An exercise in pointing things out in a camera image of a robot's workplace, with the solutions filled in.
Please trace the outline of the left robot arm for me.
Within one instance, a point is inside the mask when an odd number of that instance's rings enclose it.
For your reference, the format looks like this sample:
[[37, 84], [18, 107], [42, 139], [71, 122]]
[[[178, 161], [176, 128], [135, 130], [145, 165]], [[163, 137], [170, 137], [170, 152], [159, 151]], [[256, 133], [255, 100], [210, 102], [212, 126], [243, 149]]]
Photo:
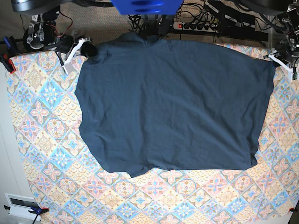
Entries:
[[299, 6], [297, 0], [235, 0], [243, 11], [258, 13], [285, 40], [275, 45], [276, 57], [291, 66], [299, 60]]

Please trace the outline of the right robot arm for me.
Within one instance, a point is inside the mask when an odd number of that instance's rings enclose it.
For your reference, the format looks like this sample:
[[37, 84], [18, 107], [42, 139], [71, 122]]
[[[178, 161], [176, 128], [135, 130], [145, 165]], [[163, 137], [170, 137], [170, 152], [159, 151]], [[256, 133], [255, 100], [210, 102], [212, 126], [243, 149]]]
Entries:
[[31, 16], [29, 27], [23, 35], [23, 45], [28, 52], [52, 50], [69, 54], [81, 37], [58, 32], [56, 19], [62, 15], [61, 5], [66, 0], [12, 0], [14, 12]]

